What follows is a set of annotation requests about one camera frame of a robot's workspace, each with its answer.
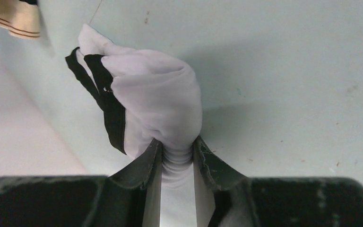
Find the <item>white underwear black trim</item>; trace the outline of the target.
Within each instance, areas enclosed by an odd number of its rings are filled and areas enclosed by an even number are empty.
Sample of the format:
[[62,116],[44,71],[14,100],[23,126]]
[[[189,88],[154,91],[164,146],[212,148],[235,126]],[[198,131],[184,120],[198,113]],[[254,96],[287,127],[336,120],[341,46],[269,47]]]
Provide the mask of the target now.
[[110,144],[132,162],[109,178],[107,210],[97,224],[159,223],[162,187],[177,189],[192,175],[193,143],[202,128],[201,91],[194,70],[165,53],[114,44],[83,25],[65,58],[104,116]]

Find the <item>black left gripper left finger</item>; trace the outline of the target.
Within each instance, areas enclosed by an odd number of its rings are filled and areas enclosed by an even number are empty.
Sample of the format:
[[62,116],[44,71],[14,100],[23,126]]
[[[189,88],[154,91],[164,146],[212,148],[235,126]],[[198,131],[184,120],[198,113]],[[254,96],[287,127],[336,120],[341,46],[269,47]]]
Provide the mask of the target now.
[[162,143],[111,176],[0,177],[0,227],[157,227]]

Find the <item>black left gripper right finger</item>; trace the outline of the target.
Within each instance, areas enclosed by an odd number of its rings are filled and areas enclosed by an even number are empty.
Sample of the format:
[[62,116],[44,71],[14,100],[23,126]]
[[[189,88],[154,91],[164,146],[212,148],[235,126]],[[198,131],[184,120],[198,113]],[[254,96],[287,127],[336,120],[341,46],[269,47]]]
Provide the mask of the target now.
[[247,177],[193,144],[199,227],[363,227],[363,186],[342,177]]

